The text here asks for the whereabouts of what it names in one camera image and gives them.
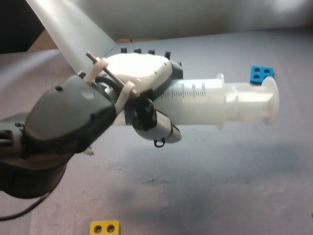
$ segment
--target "blue plastic brick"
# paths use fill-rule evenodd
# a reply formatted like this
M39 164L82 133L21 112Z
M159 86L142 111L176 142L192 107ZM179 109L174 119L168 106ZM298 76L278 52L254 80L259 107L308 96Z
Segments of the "blue plastic brick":
M250 83L261 85L266 77L274 77L273 68L252 66Z

